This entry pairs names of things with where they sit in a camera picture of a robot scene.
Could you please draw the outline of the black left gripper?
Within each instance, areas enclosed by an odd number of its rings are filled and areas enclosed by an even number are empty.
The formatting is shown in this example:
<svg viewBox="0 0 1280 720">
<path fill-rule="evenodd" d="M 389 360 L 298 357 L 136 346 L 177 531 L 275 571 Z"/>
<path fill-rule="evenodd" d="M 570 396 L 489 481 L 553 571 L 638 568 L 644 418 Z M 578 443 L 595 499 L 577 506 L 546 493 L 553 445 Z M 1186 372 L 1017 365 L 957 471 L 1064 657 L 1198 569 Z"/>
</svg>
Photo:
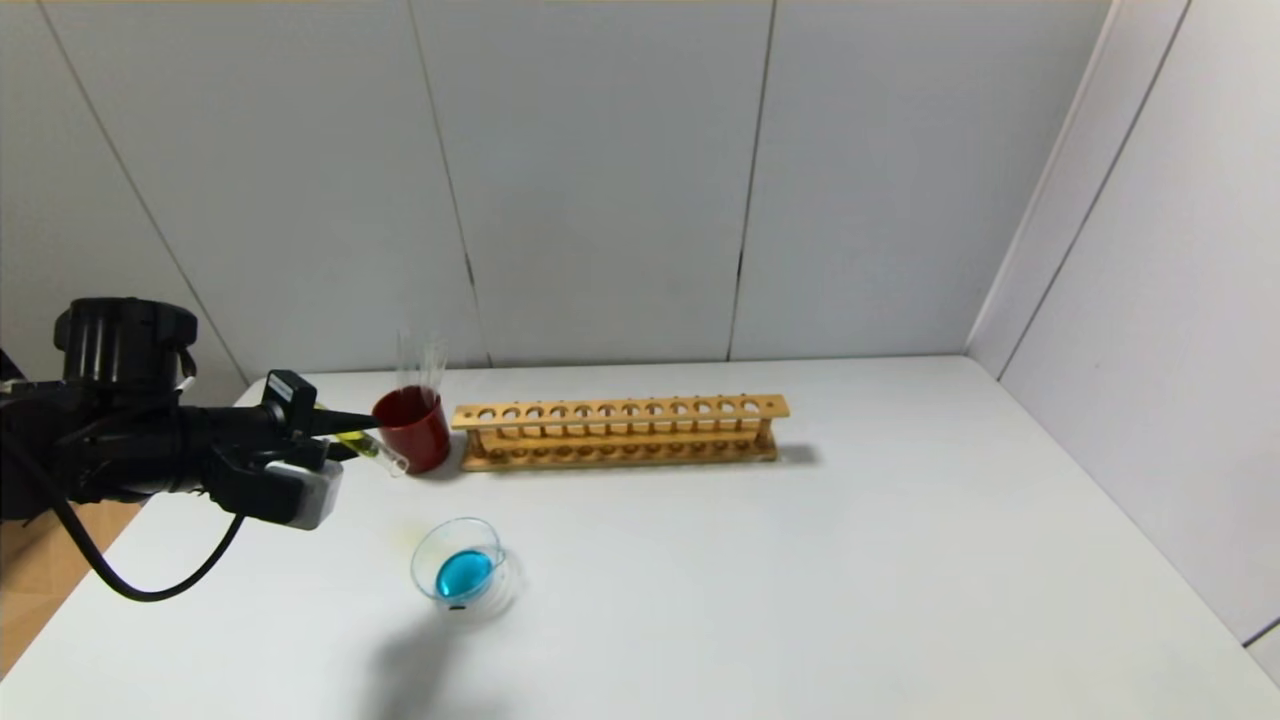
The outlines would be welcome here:
<svg viewBox="0 0 1280 720">
<path fill-rule="evenodd" d="M 305 469 L 361 457 L 335 436 L 375 430 L 381 423 L 366 414 L 315 407 L 316 396 L 316 388 L 296 372 L 274 370 L 253 406 L 183 407 L 178 414 L 180 454 L 246 466 L 285 462 Z"/>
</svg>

